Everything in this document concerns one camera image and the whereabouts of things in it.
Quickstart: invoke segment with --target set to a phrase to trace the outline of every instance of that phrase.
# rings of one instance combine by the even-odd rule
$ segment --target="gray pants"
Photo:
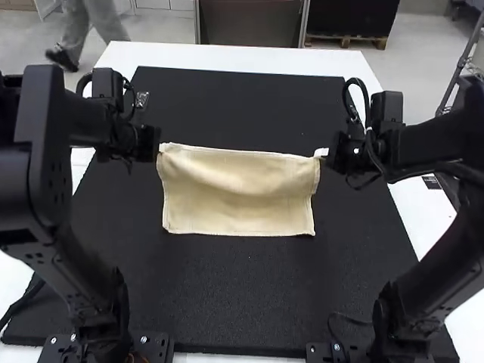
[[[113,40],[129,41],[113,0],[64,0],[67,27],[60,46],[69,52],[71,61],[79,64],[90,23],[109,44]]]

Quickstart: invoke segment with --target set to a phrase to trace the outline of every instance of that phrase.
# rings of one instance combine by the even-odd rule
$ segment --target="wooden pallet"
[[[338,39],[341,41],[340,45],[343,49],[348,49],[349,44],[352,40],[366,40],[373,42],[374,46],[380,50],[384,51],[386,49],[386,42],[388,41],[388,36],[373,37],[373,36],[323,36],[320,34],[307,34],[306,40],[304,41],[305,47],[312,46],[313,39]]]

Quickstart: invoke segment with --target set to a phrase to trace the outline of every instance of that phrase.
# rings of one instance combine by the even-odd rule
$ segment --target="white table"
[[[195,70],[221,70],[246,73],[278,73],[310,76],[342,76],[362,79],[370,94],[381,92],[376,76],[360,51],[244,48],[217,45],[112,42],[96,67],[111,67],[131,79],[138,66]],[[350,90],[360,114],[363,100],[358,90]],[[79,185],[93,150],[75,150],[72,156],[74,188]],[[421,259],[449,227],[455,210],[442,190],[429,190],[421,178],[411,178],[389,186],[412,246]],[[22,296],[32,275],[23,263],[0,254],[0,315]],[[452,312],[447,328],[461,361],[481,363],[484,359],[484,291]],[[41,348],[0,344],[1,362],[34,363]],[[237,357],[202,354],[176,354],[176,363],[227,361],[298,361],[299,359]]]

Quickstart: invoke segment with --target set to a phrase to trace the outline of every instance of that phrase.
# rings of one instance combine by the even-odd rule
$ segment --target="black container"
[[[200,0],[202,44],[297,48],[303,0]]]
[[[399,3],[400,0],[311,0],[307,33],[388,36]]]

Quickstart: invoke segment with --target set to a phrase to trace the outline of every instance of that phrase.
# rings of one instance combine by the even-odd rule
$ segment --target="black box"
[[[384,37],[390,34],[400,0],[311,0],[309,34]]]

